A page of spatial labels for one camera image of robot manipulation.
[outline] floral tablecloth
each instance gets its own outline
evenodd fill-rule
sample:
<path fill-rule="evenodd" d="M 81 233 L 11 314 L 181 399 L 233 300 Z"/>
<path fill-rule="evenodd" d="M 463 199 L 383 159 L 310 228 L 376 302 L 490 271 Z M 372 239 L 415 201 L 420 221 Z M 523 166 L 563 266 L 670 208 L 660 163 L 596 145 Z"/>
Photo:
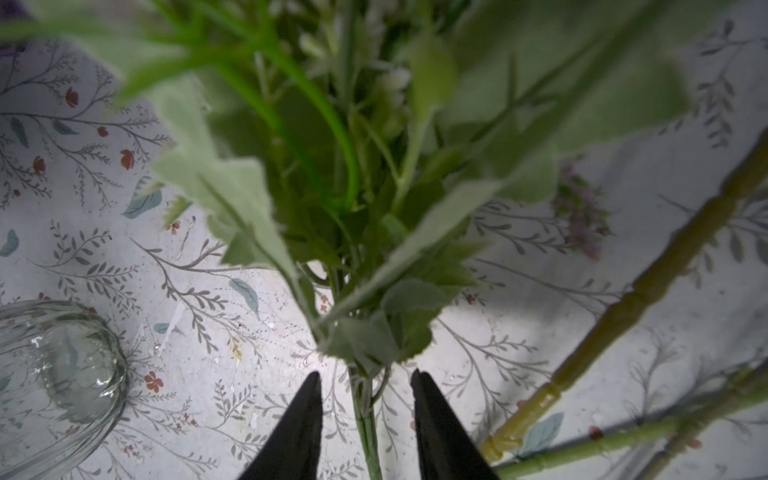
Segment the floral tablecloth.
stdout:
<path fill-rule="evenodd" d="M 696 108 L 660 131 L 584 152 L 614 235 L 594 262 L 548 205 L 494 201 L 470 235 L 481 287 L 435 321 L 377 404 L 387 478 L 418 478 L 409 373 L 432 374 L 475 438 L 544 382 L 605 307 L 665 247 L 768 124 L 768 3 L 744 2 L 680 52 Z M 69 478 L 236 478 L 306 374 L 325 408 L 320 478 L 365 478 L 344 365 L 321 358 L 276 273 L 226 268 L 189 211 L 161 228 L 169 192 L 138 197 L 168 140 L 151 108 L 109 108 L 115 80 L 73 47 L 0 58 L 0 303 L 81 302 L 119 333 L 131 365 L 123 417 Z M 768 344 L 768 188 L 745 202 L 667 298 L 535 426 L 523 452 L 642 422 Z M 321 311 L 328 293 L 317 292 Z M 768 478 L 768 408 L 719 421 L 665 478 Z M 628 478 L 661 444 L 540 478 Z"/>

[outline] tablecloth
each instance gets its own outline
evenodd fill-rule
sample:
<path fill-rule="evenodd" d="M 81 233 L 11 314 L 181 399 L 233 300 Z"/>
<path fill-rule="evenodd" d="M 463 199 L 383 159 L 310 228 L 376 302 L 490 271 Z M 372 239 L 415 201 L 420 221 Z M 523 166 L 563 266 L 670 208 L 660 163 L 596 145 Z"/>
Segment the tablecloth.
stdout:
<path fill-rule="evenodd" d="M 470 435 L 507 419 L 665 247 L 768 124 L 768 3 L 743 2 L 677 53 L 695 108 L 584 151 L 613 235 L 599 261 L 566 245 L 547 204 L 492 201 L 469 235 L 480 286 L 433 323 L 433 344 L 396 366 L 377 404 L 386 478 L 418 478 L 409 374 L 432 374 Z M 0 58 L 0 302 L 50 297 L 93 308 L 131 366 L 120 422 L 69 476 L 236 478 L 306 374 L 323 379 L 320 478 L 366 478 L 342 362 L 313 349 L 280 277 L 219 264 L 224 246 L 173 198 L 136 192 L 168 136 L 151 107 L 110 105 L 116 81 L 60 41 Z M 535 426 L 525 450 L 599 436 L 690 398 L 768 340 L 768 189 L 745 202 L 636 328 Z M 317 291 L 322 312 L 329 293 Z M 768 409 L 719 421 L 665 478 L 768 478 Z M 535 478 L 628 478 L 657 443 Z"/>

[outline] floral pattern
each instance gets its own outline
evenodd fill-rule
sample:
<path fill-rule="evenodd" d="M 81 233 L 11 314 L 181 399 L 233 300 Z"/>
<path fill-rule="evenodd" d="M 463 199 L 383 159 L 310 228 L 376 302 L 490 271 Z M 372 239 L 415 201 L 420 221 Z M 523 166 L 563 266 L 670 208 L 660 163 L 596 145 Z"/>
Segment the floral pattern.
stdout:
<path fill-rule="evenodd" d="M 598 231 L 600 221 L 587 225 L 601 237 L 598 262 L 573 251 L 597 254 L 578 237 L 584 218 L 555 215 L 548 204 L 492 201 L 472 215 L 470 237 L 490 245 L 469 263 L 477 287 L 435 321 L 433 345 L 393 368 L 377 403 L 387 478 L 418 477 L 408 381 L 415 368 L 432 374 L 480 439 L 550 378 L 742 159 L 768 124 L 767 16 L 764 3 L 738 5 L 682 53 L 697 79 L 690 115 L 591 148 L 565 172 L 601 187 L 592 204 L 572 186 L 588 200 L 576 205 L 584 215 L 607 211 L 611 235 Z M 0 58 L 0 234 L 15 231 L 13 248 L 0 257 L 0 303 L 53 298 L 89 306 L 118 334 L 131 369 L 120 421 L 68 478 L 236 478 L 312 370 L 323 377 L 319 478 L 365 478 L 345 366 L 315 352 L 276 273 L 219 263 L 225 246 L 199 210 L 165 230 L 171 192 L 134 198 L 168 136 L 145 104 L 115 110 L 114 91 L 101 66 L 56 41 Z M 598 440 L 615 425 L 663 415 L 733 366 L 764 356 L 766 215 L 763 188 L 517 455 L 576 437 Z M 322 288 L 316 301 L 321 312 L 331 308 Z M 768 471 L 765 425 L 766 406 L 716 423 L 665 478 L 760 478 Z M 662 445 L 565 468 L 585 480 L 631 477 Z"/>

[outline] clear glass jar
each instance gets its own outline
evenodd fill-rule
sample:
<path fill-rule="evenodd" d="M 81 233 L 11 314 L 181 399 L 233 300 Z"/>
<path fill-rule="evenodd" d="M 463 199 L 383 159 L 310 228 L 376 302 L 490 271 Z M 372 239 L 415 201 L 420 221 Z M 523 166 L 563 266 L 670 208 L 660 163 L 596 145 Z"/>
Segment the clear glass jar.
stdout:
<path fill-rule="evenodd" d="M 101 317 L 73 302 L 0 306 L 0 480 L 67 474 L 112 430 L 127 387 Z"/>

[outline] printed gray leaf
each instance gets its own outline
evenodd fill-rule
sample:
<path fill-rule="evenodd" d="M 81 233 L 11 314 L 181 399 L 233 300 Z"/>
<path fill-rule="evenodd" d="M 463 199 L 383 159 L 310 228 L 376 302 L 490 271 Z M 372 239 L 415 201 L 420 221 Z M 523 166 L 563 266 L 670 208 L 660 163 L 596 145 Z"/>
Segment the printed gray leaf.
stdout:
<path fill-rule="evenodd" d="M 11 229 L 8 231 L 8 237 L 5 244 L 0 248 L 0 257 L 10 257 L 18 248 L 18 235 Z"/>
<path fill-rule="evenodd" d="M 517 451 L 518 457 L 528 457 L 549 448 L 560 432 L 563 413 L 555 413 L 546 420 L 533 425 L 523 437 L 523 446 Z"/>
<path fill-rule="evenodd" d="M 733 255 L 733 259 L 742 263 L 744 261 L 744 245 L 735 233 L 731 233 L 728 247 L 730 248 L 730 254 Z"/>
<path fill-rule="evenodd" d="M 256 318 L 259 318 L 259 297 L 256 295 L 256 292 L 253 291 L 253 289 L 248 285 L 247 283 L 243 282 L 239 278 L 233 278 L 230 280 L 230 286 L 238 292 L 240 295 L 243 296 L 245 299 L 245 303 L 248 304 L 249 308 L 256 314 Z"/>
<path fill-rule="evenodd" d="M 382 298 L 382 310 L 387 315 L 414 310 L 436 310 L 450 302 L 439 287 L 416 278 L 406 278 L 392 285 Z"/>
<path fill-rule="evenodd" d="M 755 248 L 757 248 L 757 257 L 760 258 L 760 261 L 768 265 L 768 242 L 758 238 Z"/>
<path fill-rule="evenodd" d="M 60 120 L 53 121 L 53 129 L 62 135 L 77 135 L 79 132 L 72 130 L 67 125 L 63 124 Z"/>
<path fill-rule="evenodd" d="M 24 131 L 24 124 L 21 120 L 19 120 L 16 117 L 11 118 L 11 130 L 13 130 L 13 133 L 16 134 L 16 138 L 18 138 L 18 142 L 25 147 L 29 148 L 29 143 L 27 142 L 27 133 Z"/>
<path fill-rule="evenodd" d="M 149 195 L 141 195 L 141 189 L 149 180 L 151 180 L 151 178 L 146 175 L 139 179 L 136 188 L 134 189 L 134 195 L 131 198 L 131 202 L 128 204 L 128 208 L 125 209 L 125 212 L 123 212 L 124 217 L 134 219 L 147 210 L 151 210 L 160 205 L 163 201 L 163 193 L 160 191 L 153 192 Z"/>

